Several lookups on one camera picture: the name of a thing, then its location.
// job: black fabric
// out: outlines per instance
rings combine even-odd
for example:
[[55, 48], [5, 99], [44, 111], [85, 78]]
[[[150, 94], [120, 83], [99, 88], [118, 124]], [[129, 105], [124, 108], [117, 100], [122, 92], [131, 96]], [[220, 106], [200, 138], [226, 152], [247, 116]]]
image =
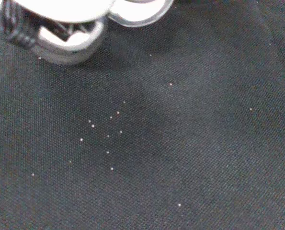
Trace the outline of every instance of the black fabric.
[[0, 34], [0, 229], [285, 230], [285, 1], [111, 22], [71, 68]]

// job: black spring coil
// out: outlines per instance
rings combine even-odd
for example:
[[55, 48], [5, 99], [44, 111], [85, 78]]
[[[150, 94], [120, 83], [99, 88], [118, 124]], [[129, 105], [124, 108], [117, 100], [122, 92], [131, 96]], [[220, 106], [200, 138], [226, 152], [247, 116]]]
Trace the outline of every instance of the black spring coil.
[[7, 41], [24, 48], [32, 47], [38, 38], [38, 19], [13, 0], [1, 5], [2, 31]]

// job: white metal object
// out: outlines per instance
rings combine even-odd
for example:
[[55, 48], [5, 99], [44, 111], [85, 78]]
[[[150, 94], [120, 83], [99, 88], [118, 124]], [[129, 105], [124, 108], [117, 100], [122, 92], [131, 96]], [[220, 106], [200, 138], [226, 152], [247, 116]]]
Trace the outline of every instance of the white metal object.
[[25, 8], [59, 22], [90, 22], [109, 13], [114, 0], [15, 0]]
[[170, 8], [173, 0], [130, 1], [116, 0], [110, 9], [110, 18], [128, 27], [151, 24], [160, 19]]

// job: dark cloth surface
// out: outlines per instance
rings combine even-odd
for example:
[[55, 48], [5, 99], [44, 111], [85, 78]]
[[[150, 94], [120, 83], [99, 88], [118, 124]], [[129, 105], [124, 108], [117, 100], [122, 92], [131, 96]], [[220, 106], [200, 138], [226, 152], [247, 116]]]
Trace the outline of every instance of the dark cloth surface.
[[0, 34], [0, 229], [285, 230], [285, 1], [109, 26], [75, 67]]

